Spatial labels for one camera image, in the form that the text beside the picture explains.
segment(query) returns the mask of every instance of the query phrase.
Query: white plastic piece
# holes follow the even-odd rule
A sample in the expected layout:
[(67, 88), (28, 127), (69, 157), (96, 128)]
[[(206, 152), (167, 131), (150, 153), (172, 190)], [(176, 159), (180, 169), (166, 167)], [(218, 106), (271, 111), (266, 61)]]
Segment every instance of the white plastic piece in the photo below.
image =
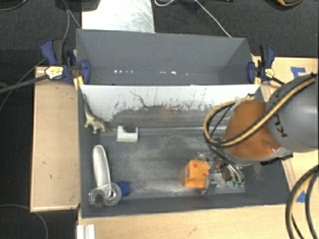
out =
[(116, 141), (121, 142), (137, 142), (139, 140), (139, 129), (135, 128), (134, 133), (128, 133), (124, 130), (123, 126), (118, 126)]
[(77, 239), (95, 239), (95, 226), (89, 224), (88, 226), (78, 225), (76, 227)]

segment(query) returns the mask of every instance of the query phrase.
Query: blue tape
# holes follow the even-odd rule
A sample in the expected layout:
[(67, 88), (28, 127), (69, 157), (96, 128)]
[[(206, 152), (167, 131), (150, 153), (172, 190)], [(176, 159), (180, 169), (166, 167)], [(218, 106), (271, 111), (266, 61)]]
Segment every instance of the blue tape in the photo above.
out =
[(305, 73), (306, 69), (304, 67), (291, 67), (291, 72), (294, 75), (294, 78), (299, 77), (299, 73)]
[(300, 195), (298, 196), (296, 203), (304, 203), (306, 201), (306, 193), (303, 190)]

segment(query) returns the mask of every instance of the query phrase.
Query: orange block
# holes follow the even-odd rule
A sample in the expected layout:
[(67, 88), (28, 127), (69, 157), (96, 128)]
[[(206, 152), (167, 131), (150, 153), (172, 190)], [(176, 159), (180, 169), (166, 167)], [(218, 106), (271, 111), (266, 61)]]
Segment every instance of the orange block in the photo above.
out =
[(184, 168), (184, 186), (196, 189), (205, 188), (208, 170), (208, 163), (202, 160), (191, 160)]

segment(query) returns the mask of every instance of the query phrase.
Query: wooden board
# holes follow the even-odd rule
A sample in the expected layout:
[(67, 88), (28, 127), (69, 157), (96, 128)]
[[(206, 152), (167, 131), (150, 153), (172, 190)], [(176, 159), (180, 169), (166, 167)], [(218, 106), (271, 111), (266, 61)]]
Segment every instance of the wooden board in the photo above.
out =
[[(291, 66), (318, 70), (318, 59), (276, 58), (276, 77), (293, 79)], [(37, 69), (37, 76), (43, 69)], [(265, 85), (265, 96), (276, 88)], [(33, 159), (30, 206), (32, 211), (74, 209), (80, 203), (76, 95), (71, 85), (44, 81), (35, 87)], [(318, 152), (296, 153), (284, 162), (291, 186), (304, 172), (318, 164)], [(318, 186), (314, 189), (312, 214), (319, 229)], [(295, 218), (305, 238), (310, 238), (303, 205), (296, 204)], [(81, 219), (95, 224), (96, 238), (229, 238), (286, 239), (284, 205), (227, 210)]]
[[(37, 68), (36, 76), (43, 75)], [(80, 203), (77, 100), (73, 86), (35, 84), (30, 209), (75, 209)]]

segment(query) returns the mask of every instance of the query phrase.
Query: gray panel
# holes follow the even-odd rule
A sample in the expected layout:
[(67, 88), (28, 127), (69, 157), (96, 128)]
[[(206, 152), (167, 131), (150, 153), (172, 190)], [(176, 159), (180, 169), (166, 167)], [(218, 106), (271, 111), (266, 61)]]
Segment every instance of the gray panel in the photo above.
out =
[(78, 29), (77, 56), (90, 84), (247, 84), (247, 40)]

